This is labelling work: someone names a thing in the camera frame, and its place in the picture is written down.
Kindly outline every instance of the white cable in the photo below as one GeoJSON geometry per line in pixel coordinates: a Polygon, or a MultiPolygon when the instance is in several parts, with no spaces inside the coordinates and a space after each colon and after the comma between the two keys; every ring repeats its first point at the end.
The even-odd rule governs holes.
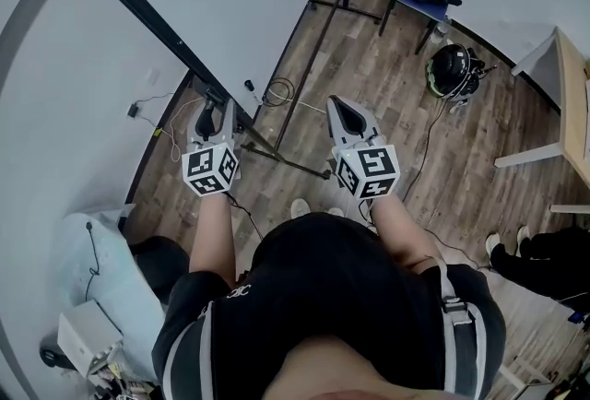
{"type": "Polygon", "coordinates": [[[172,140],[172,148],[170,150],[170,159],[172,160],[172,162],[178,162],[179,160],[181,160],[181,157],[183,156],[183,152],[181,151],[181,149],[179,148],[179,146],[176,144],[176,140],[174,139],[174,120],[176,120],[176,117],[180,114],[180,112],[183,111],[183,108],[186,107],[188,104],[190,103],[195,103],[197,101],[202,100],[203,98],[199,98],[199,99],[194,99],[194,100],[189,100],[186,103],[183,104],[183,106],[178,109],[178,111],[174,114],[174,116],[171,118],[170,120],[170,130],[172,131],[172,134],[169,135],[168,133],[166,133],[163,129],[162,132],[166,133],[166,135],[168,135],[170,137],[170,139],[172,140]],[[175,159],[174,158],[174,149],[176,149],[176,151],[178,152],[178,158],[175,159]]]}
{"type": "Polygon", "coordinates": [[[561,299],[561,300],[557,300],[558,303],[562,303],[563,301],[569,300],[569,299],[575,299],[576,297],[580,297],[581,295],[587,295],[588,292],[582,292],[579,293],[577,295],[572,295],[571,297],[566,297],[565,299],[561,299]]]}
{"type": "MultiPolygon", "coordinates": [[[[271,94],[273,94],[275,97],[277,97],[277,99],[281,99],[284,101],[293,101],[293,99],[287,99],[286,97],[281,97],[280,95],[276,94],[275,92],[273,92],[271,89],[268,90],[268,92],[270,92],[271,94]]],[[[315,107],[313,107],[312,105],[310,105],[309,103],[304,103],[302,101],[298,101],[297,102],[298,105],[305,105],[306,107],[311,108],[312,110],[316,110],[319,113],[323,113],[325,115],[325,112],[323,110],[320,109],[316,109],[315,107]]]]}
{"type": "Polygon", "coordinates": [[[187,105],[189,105],[191,103],[195,103],[197,101],[200,101],[202,99],[203,98],[200,97],[198,99],[189,100],[186,103],[184,103],[180,109],[178,109],[178,111],[174,114],[174,116],[170,120],[171,134],[168,133],[163,127],[160,128],[159,126],[155,125],[151,120],[149,120],[145,116],[137,115],[137,118],[141,118],[142,120],[145,120],[146,122],[151,124],[154,128],[156,128],[157,130],[160,130],[164,135],[166,135],[167,137],[170,138],[170,140],[172,142],[172,148],[170,150],[170,159],[172,162],[178,162],[179,160],[181,160],[181,157],[183,156],[183,152],[181,151],[180,147],[176,144],[176,139],[174,138],[174,126],[172,125],[172,123],[174,122],[174,120],[176,120],[176,117],[180,114],[180,112],[183,110],[184,107],[186,107],[187,105]],[[178,155],[177,155],[178,158],[174,157],[174,152],[178,153],[178,155]]]}

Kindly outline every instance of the black helmet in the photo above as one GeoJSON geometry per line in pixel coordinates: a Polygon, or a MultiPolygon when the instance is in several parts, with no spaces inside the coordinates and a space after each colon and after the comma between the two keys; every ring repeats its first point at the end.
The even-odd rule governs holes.
{"type": "Polygon", "coordinates": [[[428,89],[435,97],[452,97],[454,91],[462,90],[470,70],[471,57],[465,46],[444,46],[426,65],[428,89]]]}

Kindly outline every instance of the electrical outlet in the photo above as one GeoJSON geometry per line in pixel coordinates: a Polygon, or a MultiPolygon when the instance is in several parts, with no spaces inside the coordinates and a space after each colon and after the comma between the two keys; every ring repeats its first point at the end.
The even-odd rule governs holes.
{"type": "Polygon", "coordinates": [[[147,71],[146,86],[154,87],[159,79],[159,69],[153,68],[147,71]]]}

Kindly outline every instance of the person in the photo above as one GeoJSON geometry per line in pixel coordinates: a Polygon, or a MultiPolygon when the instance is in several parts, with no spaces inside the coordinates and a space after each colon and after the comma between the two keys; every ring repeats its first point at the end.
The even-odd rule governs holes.
{"type": "MultiPolygon", "coordinates": [[[[373,202],[378,235],[301,199],[291,215],[236,285],[230,201],[203,198],[190,273],[152,351],[167,400],[457,398],[442,392],[442,256],[397,196],[373,202]]],[[[447,272],[485,324],[483,398],[502,362],[504,320],[483,274],[447,272]]]]}
{"type": "Polygon", "coordinates": [[[530,229],[516,233],[516,254],[510,255],[493,233],[486,239],[491,266],[504,278],[538,295],[550,297],[576,313],[590,312],[590,235],[567,228],[530,237],[530,229]]]}

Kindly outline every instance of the shoe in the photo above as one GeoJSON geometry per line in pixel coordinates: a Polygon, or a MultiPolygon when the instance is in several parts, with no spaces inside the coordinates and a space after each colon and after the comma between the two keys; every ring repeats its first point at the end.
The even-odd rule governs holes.
{"type": "Polygon", "coordinates": [[[344,217],[344,212],[337,206],[333,206],[328,210],[328,214],[336,215],[337,217],[344,217]]]}
{"type": "Polygon", "coordinates": [[[517,246],[516,246],[516,256],[517,257],[523,257],[520,254],[520,244],[521,242],[523,242],[526,239],[530,239],[531,237],[531,232],[528,229],[527,225],[524,225],[523,227],[520,227],[520,229],[518,230],[518,232],[516,233],[516,242],[517,242],[517,246]]]}
{"type": "Polygon", "coordinates": [[[491,259],[491,252],[494,250],[496,246],[500,244],[500,235],[498,233],[493,233],[488,236],[486,239],[486,252],[488,253],[488,257],[491,259]]]}
{"type": "Polygon", "coordinates": [[[291,219],[302,217],[312,213],[309,204],[302,198],[296,198],[291,204],[291,219]]]}

